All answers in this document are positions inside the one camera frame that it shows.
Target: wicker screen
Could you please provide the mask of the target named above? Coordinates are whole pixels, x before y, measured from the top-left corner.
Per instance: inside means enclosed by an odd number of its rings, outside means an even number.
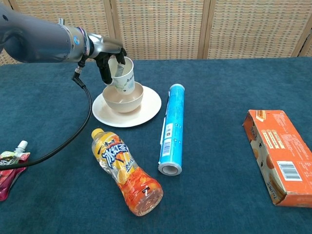
[[[215,2],[209,59],[290,57],[312,13],[311,0]]]
[[[15,59],[11,58],[5,50],[0,54],[0,66],[5,64],[15,64],[19,63]]]
[[[120,39],[129,57],[196,59],[203,3],[204,0],[116,0]]]
[[[15,0],[22,13],[109,36],[103,0]]]

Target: paper cup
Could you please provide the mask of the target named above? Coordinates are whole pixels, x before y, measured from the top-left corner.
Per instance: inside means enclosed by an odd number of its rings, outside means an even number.
[[[128,57],[125,57],[125,61],[126,61],[125,65],[118,64],[116,58],[111,58],[108,60],[108,65],[111,70],[113,85],[120,94],[128,95],[132,93],[132,91],[135,89],[135,78],[133,74],[132,60]]]

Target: blue tablecloth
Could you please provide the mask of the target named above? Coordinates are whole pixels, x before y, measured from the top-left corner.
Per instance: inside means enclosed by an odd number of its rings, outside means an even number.
[[[29,167],[0,203],[1,234],[33,233],[309,233],[312,210],[271,202],[242,123],[249,109],[284,110],[312,148],[312,58],[135,60],[135,79],[162,99],[159,113],[132,128],[87,127],[51,159]],[[87,114],[72,80],[76,64],[0,67],[0,150],[29,142],[30,160],[64,142]],[[95,63],[80,78],[93,100],[104,84]],[[168,89],[185,86],[183,166],[157,170]],[[118,134],[164,190],[143,217],[126,206],[91,151],[91,132]]]

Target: barcode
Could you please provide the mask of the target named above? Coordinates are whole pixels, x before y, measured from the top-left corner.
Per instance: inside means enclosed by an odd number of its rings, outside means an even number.
[[[170,151],[171,151],[171,138],[170,139],[166,139],[164,141],[164,147],[162,150],[162,155],[163,156],[168,156],[170,155]]]
[[[292,161],[278,161],[277,164],[286,181],[302,181]]]

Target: cardboard box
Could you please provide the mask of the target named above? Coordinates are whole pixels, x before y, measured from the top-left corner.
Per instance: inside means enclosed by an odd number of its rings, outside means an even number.
[[[277,206],[312,207],[312,153],[284,111],[249,110],[243,124]]]

